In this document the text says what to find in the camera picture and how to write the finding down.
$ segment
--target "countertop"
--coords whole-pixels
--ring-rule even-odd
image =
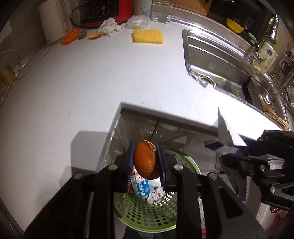
[[[148,28],[163,32],[162,45],[132,43],[131,29],[57,44],[13,87],[0,111],[0,197],[23,230],[71,177],[71,167],[101,169],[122,107],[214,131],[220,107],[242,136],[257,139],[264,129],[279,130],[188,75],[186,26],[151,22]],[[79,132],[88,132],[96,152],[73,165]]]

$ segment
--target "metal screw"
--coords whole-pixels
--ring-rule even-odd
[[[84,175],[81,172],[77,172],[74,174],[74,179],[81,179]]]
[[[270,191],[271,191],[272,193],[275,193],[275,186],[271,186],[271,187],[270,187]]]
[[[113,170],[117,170],[117,165],[116,165],[116,164],[110,164],[110,165],[108,166],[108,169],[111,170],[111,171],[113,171]]]
[[[174,166],[174,168],[175,168],[175,170],[181,171],[184,167],[183,167],[183,165],[181,165],[181,164],[176,164],[176,165]]]
[[[259,168],[260,168],[261,171],[265,171],[265,166],[264,165],[260,165]]]
[[[211,172],[208,176],[213,180],[217,179],[217,177],[218,177],[218,175],[214,172]]]

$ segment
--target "faucet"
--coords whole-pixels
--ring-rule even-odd
[[[254,61],[254,59],[261,63],[261,57],[259,56],[259,50],[263,44],[263,42],[267,39],[271,44],[276,44],[276,38],[277,38],[277,32],[278,32],[278,26],[279,26],[279,17],[278,15],[273,16],[267,23],[267,27],[264,29],[260,40],[255,43],[255,46],[251,50],[251,52],[248,54],[247,59],[250,63]]]

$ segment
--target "green basket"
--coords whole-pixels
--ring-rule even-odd
[[[189,156],[174,149],[164,148],[164,151],[173,154],[179,164],[200,174],[198,166]],[[149,205],[146,199],[136,197],[134,193],[115,193],[114,206],[119,219],[135,230],[159,233],[176,228],[176,192],[166,193],[160,203],[152,205]]]

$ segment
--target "wooden cutting board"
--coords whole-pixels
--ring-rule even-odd
[[[212,0],[170,0],[175,7],[207,15]]]

